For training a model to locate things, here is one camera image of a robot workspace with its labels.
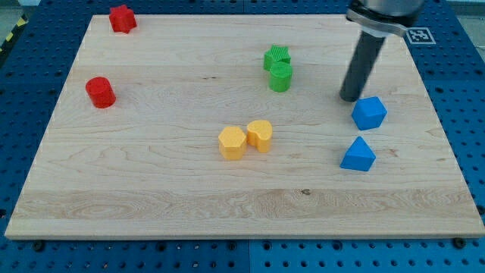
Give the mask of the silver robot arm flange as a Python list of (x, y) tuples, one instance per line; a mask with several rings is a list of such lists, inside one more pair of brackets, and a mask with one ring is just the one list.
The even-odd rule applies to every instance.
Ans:
[(417, 21), (424, 0), (351, 0), (346, 19), (377, 38), (404, 36)]

